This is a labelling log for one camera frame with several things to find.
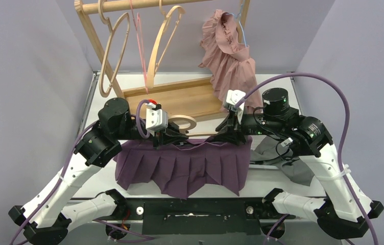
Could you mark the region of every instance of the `wooden hanger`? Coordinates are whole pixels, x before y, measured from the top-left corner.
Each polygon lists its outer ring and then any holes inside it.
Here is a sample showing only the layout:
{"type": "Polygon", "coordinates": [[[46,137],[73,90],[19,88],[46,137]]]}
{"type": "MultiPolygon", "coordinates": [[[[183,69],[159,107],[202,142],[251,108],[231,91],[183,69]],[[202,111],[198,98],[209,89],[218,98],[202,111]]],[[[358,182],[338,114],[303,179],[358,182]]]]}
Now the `wooden hanger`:
{"type": "MultiPolygon", "coordinates": [[[[186,121],[189,125],[187,126],[179,126],[179,131],[182,134],[186,134],[186,131],[191,130],[197,126],[197,121],[195,118],[191,116],[186,115],[174,115],[170,116],[168,119],[168,122],[175,123],[175,121],[186,121]]],[[[186,135],[189,137],[195,137],[195,136],[212,136],[215,135],[217,132],[201,132],[201,133],[187,133],[186,135]]]]}
{"type": "Polygon", "coordinates": [[[127,38],[129,37],[129,30],[130,30],[129,13],[127,13],[127,12],[124,13],[123,15],[121,15],[120,18],[118,18],[118,20],[115,22],[114,27],[112,27],[111,20],[109,19],[109,17],[105,17],[103,15],[102,3],[106,2],[106,1],[107,0],[99,0],[99,2],[98,2],[99,3],[98,10],[99,10],[100,20],[102,21],[103,24],[108,25],[108,30],[109,30],[108,43],[106,44],[105,55],[103,56],[102,70],[101,70],[100,81],[99,81],[99,91],[100,91],[100,94],[102,95],[102,97],[105,97],[105,98],[108,97],[109,93],[111,92],[112,83],[115,80],[115,76],[117,75],[118,68],[120,67],[120,64],[121,64],[122,59],[123,59],[123,54],[124,54],[124,51],[125,51],[125,48],[126,48],[127,38]],[[125,39],[124,39],[124,42],[123,42],[123,48],[121,50],[120,58],[119,58],[119,60],[117,62],[117,65],[115,66],[115,69],[113,71],[112,77],[109,79],[108,90],[105,91],[103,89],[103,80],[105,78],[105,70],[106,70],[106,66],[108,64],[108,62],[107,62],[108,61],[108,54],[109,54],[109,50],[111,48],[112,39],[114,38],[115,31],[117,30],[118,26],[120,25],[120,23],[125,18],[127,19],[127,30],[126,30],[126,35],[125,35],[125,39]]]}
{"type": "Polygon", "coordinates": [[[162,25],[160,26],[159,33],[157,34],[156,41],[154,42],[153,51],[152,51],[152,54],[150,56],[149,69],[148,69],[148,73],[147,73],[147,88],[149,88],[149,89],[153,88],[153,86],[154,86],[154,76],[156,75],[156,72],[157,72],[157,69],[159,68],[160,62],[162,61],[163,56],[165,55],[166,49],[168,48],[168,46],[171,43],[171,40],[174,36],[174,33],[176,32],[176,29],[178,27],[179,22],[180,22],[181,16],[186,13],[186,11],[184,11],[183,7],[181,7],[180,5],[176,5],[170,9],[168,14],[166,14],[165,11],[162,9],[162,0],[159,0],[159,10],[160,10],[160,13],[165,17],[165,20],[162,22],[162,25]],[[168,29],[168,26],[169,26],[170,21],[171,21],[171,17],[172,17],[175,10],[178,10],[178,19],[176,21],[176,25],[174,27],[173,32],[171,33],[171,37],[169,38],[165,49],[163,50],[162,54],[160,55],[159,61],[156,63],[156,56],[157,56],[157,51],[158,51],[159,46],[160,46],[160,40],[162,38],[162,35],[164,35],[166,30],[168,29]]]}

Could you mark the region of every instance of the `gray wall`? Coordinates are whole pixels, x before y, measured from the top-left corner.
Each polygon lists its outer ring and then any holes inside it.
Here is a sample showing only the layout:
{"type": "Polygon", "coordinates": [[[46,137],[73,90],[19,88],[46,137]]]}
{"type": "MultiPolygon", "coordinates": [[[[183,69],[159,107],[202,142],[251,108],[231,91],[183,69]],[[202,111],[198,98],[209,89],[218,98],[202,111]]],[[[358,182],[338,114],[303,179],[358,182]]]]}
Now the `gray wall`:
{"type": "MultiPolygon", "coordinates": [[[[247,44],[251,46],[251,57],[256,61],[256,72],[277,74],[293,71],[299,65],[312,42],[321,22],[335,0],[251,0],[245,33],[247,44]]],[[[76,34],[93,70],[100,70],[98,60],[90,41],[76,14],[74,1],[57,0],[72,30],[76,34]]],[[[83,0],[84,3],[96,3],[96,0],[83,0]]],[[[159,71],[193,71],[209,72],[198,68],[204,56],[200,47],[202,25],[212,16],[215,9],[237,13],[241,0],[212,0],[182,5],[186,14],[182,17],[177,32],[160,65],[159,71]]],[[[172,6],[165,6],[167,12],[172,6]]],[[[163,16],[158,7],[137,9],[142,19],[143,42],[146,61],[150,59],[154,41],[159,32],[163,16]]],[[[108,13],[115,23],[123,12],[108,13]]],[[[90,16],[102,45],[108,39],[107,26],[102,24],[99,15],[90,16]]],[[[124,71],[142,71],[139,59],[136,31],[131,21],[130,35],[125,56],[120,66],[124,71]]],[[[115,66],[121,47],[123,46],[126,24],[117,31],[112,45],[109,60],[115,66]]],[[[159,54],[174,28],[173,23],[162,38],[159,54]]]]}
{"type": "MultiPolygon", "coordinates": [[[[343,153],[359,186],[384,204],[384,1],[336,0],[297,71],[321,74],[348,97],[351,122],[343,153]]],[[[316,116],[339,141],[344,110],[333,90],[296,79],[304,114],[316,116]]],[[[373,221],[384,244],[384,212],[373,221]]],[[[372,244],[370,234],[355,240],[372,244]]]]}
{"type": "Polygon", "coordinates": [[[0,244],[64,164],[92,71],[55,0],[0,1],[0,244]]]}

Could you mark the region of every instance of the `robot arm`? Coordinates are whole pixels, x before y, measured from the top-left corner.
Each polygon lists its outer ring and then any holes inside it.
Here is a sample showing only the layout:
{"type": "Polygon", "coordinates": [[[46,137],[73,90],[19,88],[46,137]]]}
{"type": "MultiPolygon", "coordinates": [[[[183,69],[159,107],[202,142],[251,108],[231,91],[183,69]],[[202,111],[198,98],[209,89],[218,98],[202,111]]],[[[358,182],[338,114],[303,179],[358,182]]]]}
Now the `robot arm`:
{"type": "MultiPolygon", "coordinates": [[[[160,104],[151,103],[150,109],[147,110],[150,111],[147,113],[147,119],[150,118],[148,121],[151,123],[146,123],[146,129],[152,132],[148,140],[152,140],[155,147],[188,139],[179,132],[176,124],[168,124],[167,113],[162,111],[160,104]]],[[[17,225],[21,226],[27,222],[23,234],[30,243],[55,245],[60,243],[68,232],[84,223],[102,216],[121,215],[125,212],[126,200],[115,189],[101,193],[94,199],[67,206],[82,185],[121,152],[122,147],[118,140],[142,139],[125,99],[115,98],[107,101],[98,116],[99,121],[75,147],[74,153],[81,154],[86,159],[85,163],[71,162],[64,176],[61,176],[62,169],[31,201],[23,206],[14,206],[9,211],[9,216],[17,225]],[[40,207],[54,188],[56,190],[40,207]],[[37,209],[39,210],[32,218],[27,220],[37,209]]]]}
{"type": "Polygon", "coordinates": [[[239,110],[233,106],[244,94],[228,93],[224,105],[230,112],[218,126],[214,140],[240,144],[246,141],[246,135],[278,137],[278,144],[289,147],[293,157],[299,157],[312,170],[327,194],[325,198],[308,198],[274,189],[264,198],[265,205],[273,206],[278,213],[316,222],[336,239],[362,237],[368,225],[343,176],[349,179],[369,218],[378,217],[383,205],[362,192],[347,165],[340,172],[336,147],[323,123],[314,117],[302,116],[299,110],[290,107],[288,92],[282,88],[263,93],[263,113],[243,114],[241,107],[239,110]]]}

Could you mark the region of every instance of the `gray cloth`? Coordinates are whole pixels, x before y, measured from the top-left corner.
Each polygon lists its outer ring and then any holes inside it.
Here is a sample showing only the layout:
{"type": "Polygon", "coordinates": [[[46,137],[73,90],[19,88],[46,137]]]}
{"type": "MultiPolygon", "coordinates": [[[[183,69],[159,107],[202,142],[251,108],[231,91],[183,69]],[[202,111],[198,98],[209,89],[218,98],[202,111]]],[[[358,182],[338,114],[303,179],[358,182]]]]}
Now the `gray cloth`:
{"type": "MultiPolygon", "coordinates": [[[[309,186],[314,177],[311,169],[299,158],[291,161],[282,160],[276,153],[277,141],[271,137],[265,137],[255,150],[251,150],[251,164],[272,165],[278,167],[292,182],[309,186]]],[[[278,145],[278,152],[282,155],[286,148],[278,145]]]]}

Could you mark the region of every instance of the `red cord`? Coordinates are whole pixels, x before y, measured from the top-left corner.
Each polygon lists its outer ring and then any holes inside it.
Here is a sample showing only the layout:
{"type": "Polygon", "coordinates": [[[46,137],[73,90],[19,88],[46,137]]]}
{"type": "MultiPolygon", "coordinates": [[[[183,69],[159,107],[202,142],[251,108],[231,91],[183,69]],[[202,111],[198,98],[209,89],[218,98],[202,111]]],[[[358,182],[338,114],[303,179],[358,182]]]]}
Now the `red cord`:
{"type": "Polygon", "coordinates": [[[130,3],[130,10],[132,11],[133,24],[135,25],[135,30],[136,30],[136,40],[138,41],[138,49],[139,49],[139,56],[141,58],[142,74],[144,75],[144,85],[146,87],[146,93],[149,94],[149,89],[147,88],[147,68],[146,68],[146,58],[144,54],[144,43],[142,41],[142,38],[139,38],[139,35],[138,35],[138,26],[139,26],[139,33],[141,34],[141,37],[142,37],[141,18],[139,16],[139,13],[137,13],[136,21],[135,21],[135,14],[133,13],[132,0],[129,0],[129,3],[130,3]]]}
{"type": "Polygon", "coordinates": [[[122,227],[123,227],[123,229],[125,229],[125,230],[128,230],[128,229],[127,229],[127,227],[124,225],[124,221],[126,221],[126,220],[129,218],[129,216],[130,216],[130,210],[128,209],[128,210],[127,210],[126,217],[124,217],[123,220],[122,220],[122,227]]]}

